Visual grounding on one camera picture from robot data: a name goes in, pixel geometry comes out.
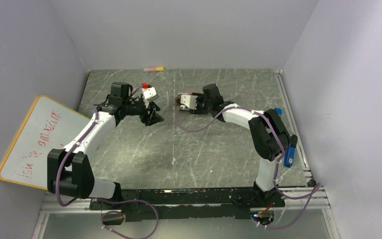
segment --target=gray marble surface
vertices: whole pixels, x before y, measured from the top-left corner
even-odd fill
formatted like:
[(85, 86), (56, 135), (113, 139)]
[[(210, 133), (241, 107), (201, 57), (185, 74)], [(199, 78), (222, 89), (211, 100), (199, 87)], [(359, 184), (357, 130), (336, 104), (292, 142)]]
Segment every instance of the gray marble surface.
[[(156, 87), (160, 95), (156, 104), (165, 121), (146, 127), (138, 117), (126, 117), (90, 157), (95, 176), (119, 182), (124, 189), (253, 185), (260, 157), (249, 130), (216, 121), (201, 132), (185, 132), (174, 121), (174, 98), (180, 92), (197, 92), (216, 83), (225, 100), (256, 110), (285, 109), (272, 70), (93, 70), (79, 112), (91, 117), (91, 104), (104, 101), (115, 81), (134, 87), (147, 82)], [(282, 120), (291, 132), (283, 112)], [(211, 119), (211, 115), (180, 112), (180, 121), (188, 128), (203, 127)], [(300, 160), (297, 153), (291, 169), (281, 165), (279, 186), (306, 186)]]

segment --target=robotic arm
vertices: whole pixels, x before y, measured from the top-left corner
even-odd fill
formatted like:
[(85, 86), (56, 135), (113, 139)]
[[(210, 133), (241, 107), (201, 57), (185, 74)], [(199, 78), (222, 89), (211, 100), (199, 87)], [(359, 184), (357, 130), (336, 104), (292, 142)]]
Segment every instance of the robotic arm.
[[(280, 116), (276, 110), (270, 109), (267, 111), (254, 111), (240, 107), (231, 101), (224, 101), (220, 95), (219, 89), (216, 84), (210, 84), (203, 87), (204, 102), (198, 102), (198, 96), (182, 95), (181, 103), (190, 109), (197, 109), (198, 105), (202, 105), (208, 109), (208, 112), (222, 122), (230, 122), (247, 128), (251, 132), (253, 138), (254, 147), (257, 153), (260, 155), (259, 173), (256, 179), (256, 185), (264, 192), (270, 191), (274, 193), (274, 177), (276, 168), (276, 159), (280, 156), (281, 147), (271, 133), (275, 131), (276, 135), (284, 149), (287, 149), (291, 142), (296, 144), (296, 135), (292, 137), (286, 130)], [(254, 114), (258, 112), (263, 114), (269, 119), (273, 128), (269, 128), (266, 122), (258, 115)]]
[[(114, 82), (110, 89), (110, 95), (105, 102), (97, 105), (98, 120), (93, 115), (88, 125), (77, 137), (64, 146), (63, 149), (52, 149), (48, 154), (48, 191), (56, 193), (56, 177), (58, 168), (69, 149), (77, 144), (77, 147), (69, 155), (59, 182), (62, 195), (88, 198), (100, 197), (113, 200), (121, 199), (119, 183), (108, 182), (95, 178), (90, 166), (88, 155), (93, 155), (103, 139), (119, 124), (126, 116), (140, 116), (141, 122), (146, 126), (162, 122), (164, 119), (156, 112), (160, 108), (153, 102), (158, 98), (155, 88), (143, 83), (142, 95), (133, 98), (132, 86), (124, 82)], [(94, 129), (88, 132), (90, 125), (96, 123)]]

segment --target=blue component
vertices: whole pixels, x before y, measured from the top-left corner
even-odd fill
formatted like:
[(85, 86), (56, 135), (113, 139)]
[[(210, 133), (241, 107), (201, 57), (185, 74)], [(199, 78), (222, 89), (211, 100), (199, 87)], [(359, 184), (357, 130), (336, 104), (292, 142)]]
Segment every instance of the blue component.
[(282, 115), (282, 109), (281, 108), (275, 108), (275, 111), (281, 116)]
[(289, 146), (285, 153), (284, 166), (290, 168), (293, 164), (293, 157), (295, 156), (295, 147)]

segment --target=white wall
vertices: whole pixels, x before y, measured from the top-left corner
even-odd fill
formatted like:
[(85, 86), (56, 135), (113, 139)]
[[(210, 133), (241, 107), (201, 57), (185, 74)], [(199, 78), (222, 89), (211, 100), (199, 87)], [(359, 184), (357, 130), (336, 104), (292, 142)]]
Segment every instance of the white wall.
[[(48, 0), (0, 0), (0, 162), (36, 96), (76, 108), (86, 76)], [(0, 239), (32, 237), (43, 194), (0, 181)]]
[(90, 69), (282, 69), (318, 0), (51, 0)]
[(284, 81), (342, 238), (382, 238), (382, 0), (321, 0)]

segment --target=marker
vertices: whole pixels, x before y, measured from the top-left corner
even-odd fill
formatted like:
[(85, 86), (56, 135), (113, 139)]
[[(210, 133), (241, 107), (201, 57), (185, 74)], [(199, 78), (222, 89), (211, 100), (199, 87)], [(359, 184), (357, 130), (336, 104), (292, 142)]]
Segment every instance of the marker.
[(164, 71), (164, 70), (165, 68), (163, 66), (144, 68), (144, 71)]

